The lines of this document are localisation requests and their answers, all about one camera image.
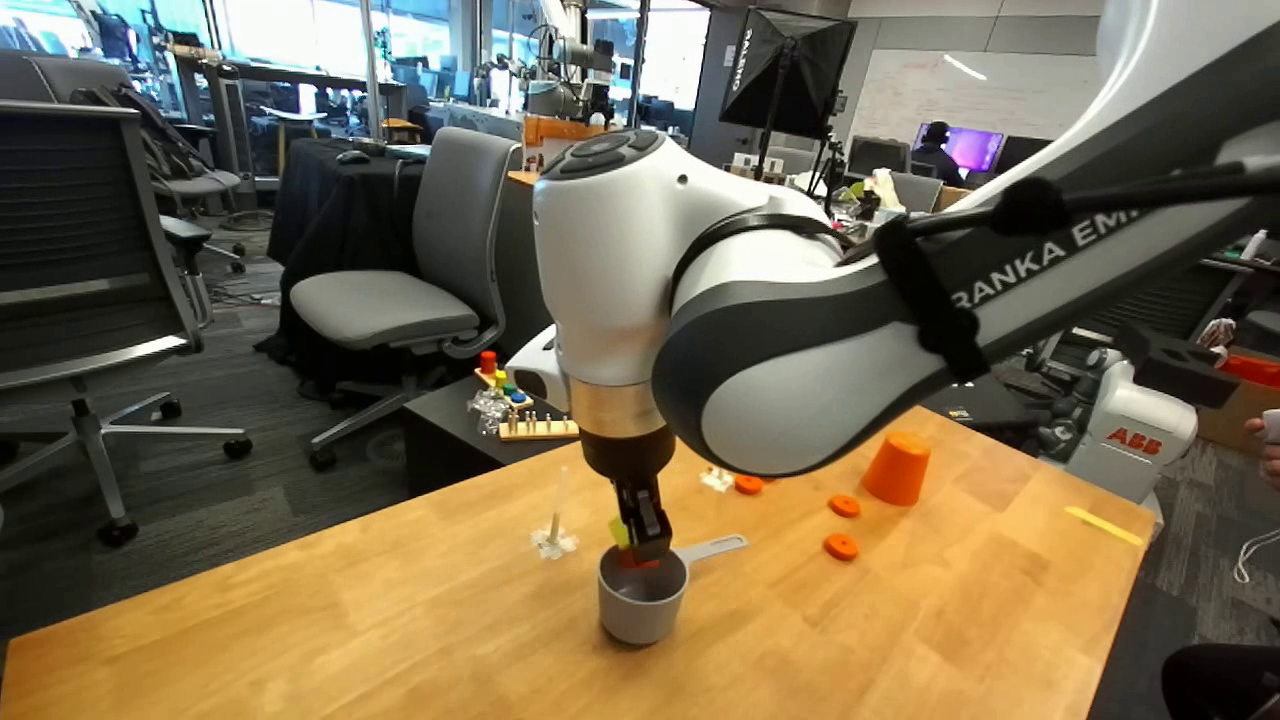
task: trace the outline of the window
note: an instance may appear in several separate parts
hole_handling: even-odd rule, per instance
[[[79,57],[91,41],[72,0],[0,0],[0,48]]]
[[[541,2],[486,0],[486,100],[500,113],[524,107],[524,79],[534,70],[541,30]]]
[[[238,58],[362,77],[360,0],[221,0],[225,42]],[[452,57],[449,0],[379,0],[371,11],[374,77],[397,57]]]
[[[640,96],[679,107],[683,114],[694,105],[694,79],[703,63],[708,8],[692,0],[651,0]],[[589,8],[591,41],[613,42],[613,105],[632,100],[632,69],[640,42],[640,2],[634,8]]]

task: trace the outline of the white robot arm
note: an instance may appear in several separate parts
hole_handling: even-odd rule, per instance
[[[670,534],[667,427],[724,469],[821,469],[985,355],[1277,219],[1280,8],[1146,0],[1119,41],[1074,129],[945,217],[883,224],[876,256],[804,196],[651,131],[576,143],[543,170],[558,369],[634,548]]]

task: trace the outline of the gray cup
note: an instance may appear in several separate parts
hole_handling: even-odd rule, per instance
[[[606,548],[601,555],[601,629],[618,645],[656,645],[670,634],[687,563],[675,552],[634,559]]]

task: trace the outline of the computer monitor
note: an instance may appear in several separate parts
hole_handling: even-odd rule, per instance
[[[991,129],[955,129],[946,131],[946,157],[961,163],[961,176],[988,178],[994,176],[998,150],[1004,150],[1004,131]]]
[[[1016,168],[1021,160],[1035,157],[1040,147],[1048,147],[1044,136],[1004,136],[998,160],[994,160],[994,176]]]

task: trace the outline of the person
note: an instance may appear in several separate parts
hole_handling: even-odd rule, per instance
[[[1243,431],[1265,438],[1259,475],[1280,493],[1280,438],[1265,436],[1265,415]],[[1159,669],[1171,720],[1280,720],[1277,645],[1186,645]]]
[[[937,176],[945,182],[962,182],[955,157],[945,147],[953,136],[953,124],[932,119],[921,136],[921,143],[912,147],[912,176]]]

